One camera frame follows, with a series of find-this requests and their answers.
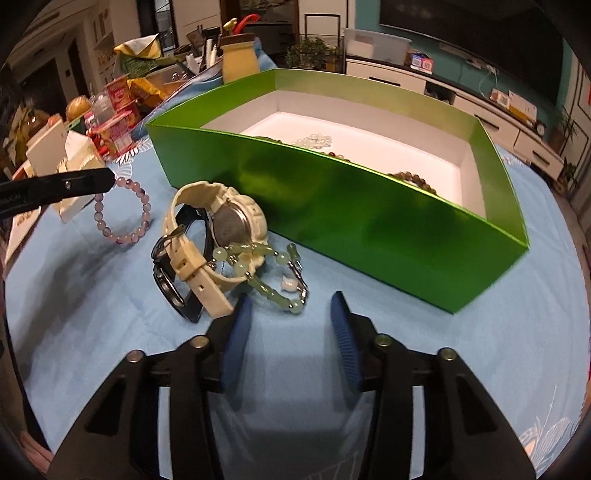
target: red handle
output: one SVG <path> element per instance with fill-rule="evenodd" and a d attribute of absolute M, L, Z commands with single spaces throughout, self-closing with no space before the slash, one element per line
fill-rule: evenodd
<path fill-rule="evenodd" d="M 246 25 L 247 23 L 258 22 L 260 19 L 261 19 L 261 16 L 257 15 L 257 14 L 247 15 L 242 20 L 240 20 L 240 23 L 238 25 L 236 25 L 234 27 L 234 30 L 232 30 L 232 33 L 234 35 L 238 35 L 240 32 L 242 32 L 244 25 Z"/>

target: wire basket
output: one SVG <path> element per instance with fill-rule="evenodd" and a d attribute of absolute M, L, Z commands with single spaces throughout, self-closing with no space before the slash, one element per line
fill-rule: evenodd
<path fill-rule="evenodd" d="M 285 62 L 292 69 L 343 73 L 342 36 L 300 35 L 300 41 L 287 50 Z"/>

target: tv stand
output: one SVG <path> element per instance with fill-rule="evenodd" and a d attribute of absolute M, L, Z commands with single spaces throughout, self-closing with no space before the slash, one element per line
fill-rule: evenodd
<path fill-rule="evenodd" d="M 422 95 L 427 93 L 432 96 L 435 93 L 438 99 L 446 100 L 455 108 L 477 117 L 493 142 L 515 154 L 523 162 L 537 166 L 553 180 L 557 180 L 562 172 L 563 161 L 560 156 L 531 128 L 515 119 L 500 105 L 467 92 L 459 85 L 451 85 L 440 77 L 416 72 L 405 66 L 361 57 L 347 56 L 345 72 L 347 75 L 389 83 Z"/>

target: plastic storage box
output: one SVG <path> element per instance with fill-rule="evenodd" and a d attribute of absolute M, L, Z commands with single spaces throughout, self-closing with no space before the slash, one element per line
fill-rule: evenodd
<path fill-rule="evenodd" d="M 346 54 L 404 65 L 412 40 L 386 33 L 345 28 Z"/>

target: table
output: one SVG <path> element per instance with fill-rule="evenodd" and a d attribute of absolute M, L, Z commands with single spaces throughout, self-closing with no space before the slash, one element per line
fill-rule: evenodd
<path fill-rule="evenodd" d="M 152 279 L 150 250 L 175 190 L 149 140 L 141 150 L 118 167 L 118 174 L 131 174 L 151 198 L 154 223 L 140 243 L 121 248 L 105 241 L 92 207 L 65 225 L 48 209 L 7 279 L 16 357 L 54 451 L 127 352 L 175 349 L 210 324 L 206 314 L 196 325 L 183 320 Z M 310 300 L 302 315 L 279 312 L 253 295 L 253 324 L 238 387 L 210 399 L 228 480 L 349 480 L 357 474 L 373 394 L 354 393 L 345 381 L 329 317 L 336 290 L 344 292 L 353 312 L 370 317 L 378 331 L 411 349 L 455 348 L 521 436 L 538 474 L 558 455 L 578 422 L 589 371 L 584 281 L 549 189 L 501 153 L 510 163 L 531 250 L 457 314 L 305 248 L 299 250 Z M 104 204 L 113 231 L 137 227 L 140 203 L 128 191 L 115 189 Z M 288 243 L 274 234 L 269 241 L 279 249 Z M 262 279 L 277 286 L 282 273 L 270 262 Z M 159 456 L 161 474 L 170 477 L 167 399 L 162 389 Z M 422 471 L 424 450 L 418 389 L 415 400 L 412 476 Z"/>

